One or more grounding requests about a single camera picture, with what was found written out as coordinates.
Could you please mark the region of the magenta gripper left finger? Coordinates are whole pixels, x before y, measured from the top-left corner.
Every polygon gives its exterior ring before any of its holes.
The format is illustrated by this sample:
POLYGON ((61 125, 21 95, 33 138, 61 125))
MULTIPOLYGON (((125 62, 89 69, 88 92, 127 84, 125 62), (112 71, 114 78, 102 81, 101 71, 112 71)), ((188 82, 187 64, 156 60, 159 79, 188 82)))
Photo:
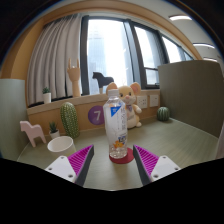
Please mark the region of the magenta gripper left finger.
POLYGON ((68 157, 59 156, 46 168, 46 171, 83 186, 93 156, 94 146, 89 145, 68 157))

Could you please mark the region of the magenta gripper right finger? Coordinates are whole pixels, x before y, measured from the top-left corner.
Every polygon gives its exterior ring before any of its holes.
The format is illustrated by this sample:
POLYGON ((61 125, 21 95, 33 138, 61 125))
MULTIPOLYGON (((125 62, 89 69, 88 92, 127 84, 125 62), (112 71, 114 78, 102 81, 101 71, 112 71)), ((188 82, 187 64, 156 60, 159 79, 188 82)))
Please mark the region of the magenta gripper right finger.
POLYGON ((157 156, 137 145, 133 146, 133 155, 143 185, 157 181, 180 170, 180 167, 168 156, 157 156))

